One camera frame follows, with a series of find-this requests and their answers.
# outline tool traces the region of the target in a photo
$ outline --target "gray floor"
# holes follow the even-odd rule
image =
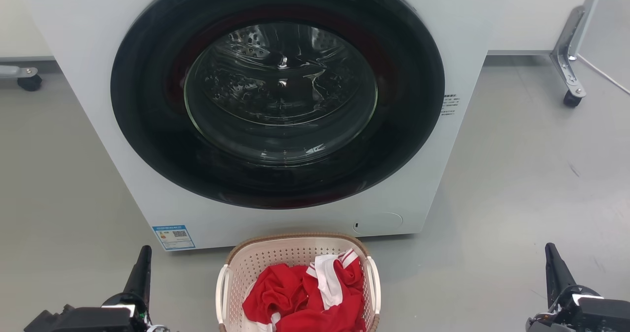
[[[625,37],[589,32],[581,53],[628,85],[628,49],[607,47],[629,39],[630,19],[602,4],[612,7],[592,27]],[[630,96],[575,68],[589,96],[571,110],[547,58],[486,61],[423,233],[365,240],[380,269],[379,330],[522,331],[545,309],[549,241],[578,283],[630,300]],[[42,71],[35,93],[0,81],[2,330],[65,303],[100,305],[144,244],[156,248],[153,320],[215,330],[229,250],[160,250],[65,78]]]

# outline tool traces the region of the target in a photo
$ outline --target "basket handle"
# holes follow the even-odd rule
[[[372,291],[374,292],[374,303],[372,307],[374,308],[374,314],[380,314],[380,277],[378,276],[378,269],[376,269],[376,263],[372,260],[371,256],[366,257],[367,265],[369,269],[369,274],[372,275]]]
[[[219,325],[223,323],[223,319],[225,316],[223,315],[225,312],[225,302],[227,301],[227,289],[225,288],[225,279],[227,278],[227,265],[223,265],[221,271],[219,272],[219,277],[217,279],[217,290],[214,296],[214,304],[217,309],[217,320],[219,321]]]

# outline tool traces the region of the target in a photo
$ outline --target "front-loading washing machine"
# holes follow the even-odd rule
[[[418,233],[505,2],[26,1],[167,250]]]

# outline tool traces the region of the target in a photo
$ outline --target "metal bracket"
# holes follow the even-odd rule
[[[580,23],[585,21],[585,12],[586,9],[584,6],[578,6],[571,11],[567,24],[565,24],[565,28],[560,34],[558,43],[556,43],[556,47],[553,52],[551,52],[551,61],[556,66],[558,72],[560,72],[560,75],[564,77],[569,92],[571,92],[573,96],[580,98],[585,97],[587,93],[584,91],[578,77],[575,76],[573,68],[571,68],[571,63],[569,62],[572,59],[571,56],[569,56],[569,48],[576,36],[575,32],[578,30]]]
[[[0,79],[20,79],[37,75],[35,67],[16,67],[11,65],[0,65]]]

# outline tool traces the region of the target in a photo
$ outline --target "laundry basket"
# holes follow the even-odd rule
[[[374,260],[356,238],[337,233],[305,233],[265,236],[234,247],[217,280],[216,308],[221,332],[243,332],[243,301],[259,274],[268,266],[286,263],[308,265],[322,254],[354,249],[364,272],[366,332],[375,332],[380,312],[380,280]]]

